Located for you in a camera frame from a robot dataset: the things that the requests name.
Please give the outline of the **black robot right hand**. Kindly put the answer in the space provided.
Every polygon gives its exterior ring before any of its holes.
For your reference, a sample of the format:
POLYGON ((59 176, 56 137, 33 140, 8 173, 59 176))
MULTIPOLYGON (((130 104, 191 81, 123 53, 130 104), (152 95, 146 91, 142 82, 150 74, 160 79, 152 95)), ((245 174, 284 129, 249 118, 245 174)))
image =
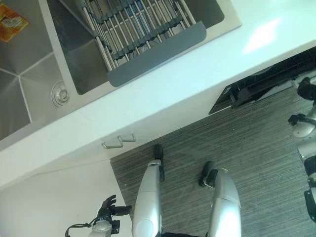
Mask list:
POLYGON ((298 86, 297 93, 303 99, 316 100, 316 85, 311 83, 310 77, 305 77, 298 86))

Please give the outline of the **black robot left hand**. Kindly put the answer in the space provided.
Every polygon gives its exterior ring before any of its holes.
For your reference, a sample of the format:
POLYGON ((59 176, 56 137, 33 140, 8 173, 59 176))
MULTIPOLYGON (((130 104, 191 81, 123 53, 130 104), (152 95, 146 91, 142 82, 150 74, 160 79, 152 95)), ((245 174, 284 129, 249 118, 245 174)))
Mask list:
POLYGON ((108 197, 105 201, 103 201, 98 213, 97 217, 112 217, 112 216, 125 216, 129 215, 132 211, 132 206, 116 206, 116 195, 112 195, 108 197))

